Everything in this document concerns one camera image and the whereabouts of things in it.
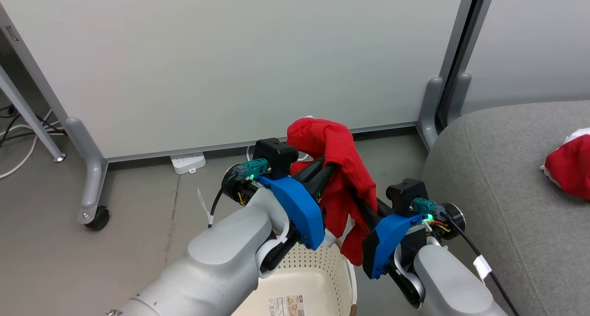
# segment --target whiteboard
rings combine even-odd
[[[460,0],[0,0],[105,158],[415,122]]]
[[[462,114],[590,99],[589,0],[491,0]]]

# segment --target red fabric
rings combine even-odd
[[[312,158],[324,156],[326,163],[339,165],[326,190],[322,193],[320,204],[326,209],[326,228],[337,238],[346,227],[348,214],[356,222],[346,236],[341,253],[354,265],[362,264],[362,241],[369,234],[359,209],[348,191],[354,186],[358,197],[377,211],[377,191],[375,182],[369,175],[356,148],[352,134],[345,125],[329,120],[302,118],[287,129],[287,144],[294,146]],[[308,163],[297,162],[291,165],[291,175],[297,173]]]
[[[590,135],[582,135],[547,156],[545,167],[568,194],[590,201]]]

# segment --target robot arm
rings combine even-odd
[[[229,316],[295,243],[319,247],[325,228],[316,201],[334,167],[318,158],[287,177],[297,150],[276,139],[258,141],[254,158],[232,167],[223,181],[224,194],[247,206],[194,238],[181,259],[107,316]],[[485,285],[440,246],[457,232],[423,224],[448,217],[464,228],[459,209],[428,201],[421,181],[406,179],[386,194],[393,208],[378,200],[377,213],[356,200],[371,232],[363,242],[367,276],[389,274],[424,316],[505,316]]]
[[[194,238],[185,254],[113,316],[229,316],[258,287],[268,213],[245,207]]]

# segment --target sticker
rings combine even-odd
[[[489,272],[491,272],[490,265],[487,263],[483,255],[479,255],[473,261],[473,265],[476,267],[476,270],[478,270],[478,274],[480,276],[481,281],[483,281],[485,277],[487,277]]]
[[[268,316],[305,316],[303,295],[268,299]]]
[[[209,210],[207,210],[207,207],[205,206],[205,201],[203,200],[203,196],[201,195],[201,190],[199,188],[196,188],[196,194],[199,196],[199,201],[205,213],[207,213],[207,221],[209,222],[209,225],[213,225],[213,216],[209,213]]]

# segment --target basket label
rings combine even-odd
[[[303,295],[268,299],[268,316],[305,316]]]

